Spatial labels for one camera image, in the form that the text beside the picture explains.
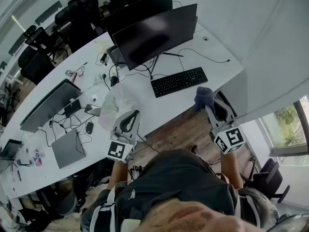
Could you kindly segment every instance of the smartphone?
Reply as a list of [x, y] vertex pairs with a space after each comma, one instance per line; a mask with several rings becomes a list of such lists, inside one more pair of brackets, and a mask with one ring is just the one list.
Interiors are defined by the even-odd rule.
[[100, 116], [101, 107], [88, 104], [85, 108], [85, 113], [95, 115], [95, 116]]

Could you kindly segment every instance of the silver laptop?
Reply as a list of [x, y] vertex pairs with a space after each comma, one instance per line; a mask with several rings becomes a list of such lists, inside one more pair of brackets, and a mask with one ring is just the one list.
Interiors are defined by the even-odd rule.
[[60, 169], [86, 156], [75, 129], [54, 141], [52, 148]]

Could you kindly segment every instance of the black keyboard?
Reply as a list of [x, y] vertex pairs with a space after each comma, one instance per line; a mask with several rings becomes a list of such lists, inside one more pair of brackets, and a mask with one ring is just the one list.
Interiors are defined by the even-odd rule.
[[155, 96], [158, 98], [207, 81], [202, 67], [198, 67], [151, 81], [151, 85]]

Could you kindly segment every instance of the gray t-shirt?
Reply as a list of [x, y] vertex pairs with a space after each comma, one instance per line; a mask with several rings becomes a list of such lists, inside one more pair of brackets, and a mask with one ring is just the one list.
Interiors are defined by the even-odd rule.
[[[89, 230], [94, 209], [106, 203], [104, 190], [83, 214], [82, 228]], [[198, 156], [188, 150], [162, 152], [153, 158], [140, 176], [115, 198], [115, 227], [120, 231], [124, 219], [139, 219], [157, 203], [170, 198], [200, 202], [212, 210], [234, 215], [237, 195], [234, 188], [215, 176]], [[95, 231], [109, 231], [110, 215], [102, 213]]]

